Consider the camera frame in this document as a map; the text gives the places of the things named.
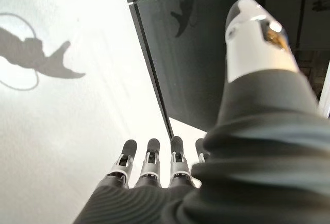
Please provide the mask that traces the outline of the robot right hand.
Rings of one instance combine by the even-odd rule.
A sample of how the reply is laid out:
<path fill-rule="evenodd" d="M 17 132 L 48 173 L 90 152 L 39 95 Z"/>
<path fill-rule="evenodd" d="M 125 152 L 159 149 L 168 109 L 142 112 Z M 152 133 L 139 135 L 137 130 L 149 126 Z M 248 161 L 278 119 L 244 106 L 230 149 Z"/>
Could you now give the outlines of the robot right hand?
<path fill-rule="evenodd" d="M 255 0 L 237 0 L 225 30 L 217 124 L 190 172 L 171 141 L 168 188 L 155 170 L 128 189 L 136 143 L 96 187 L 76 223 L 329 223 L 329 120 L 285 30 Z"/>

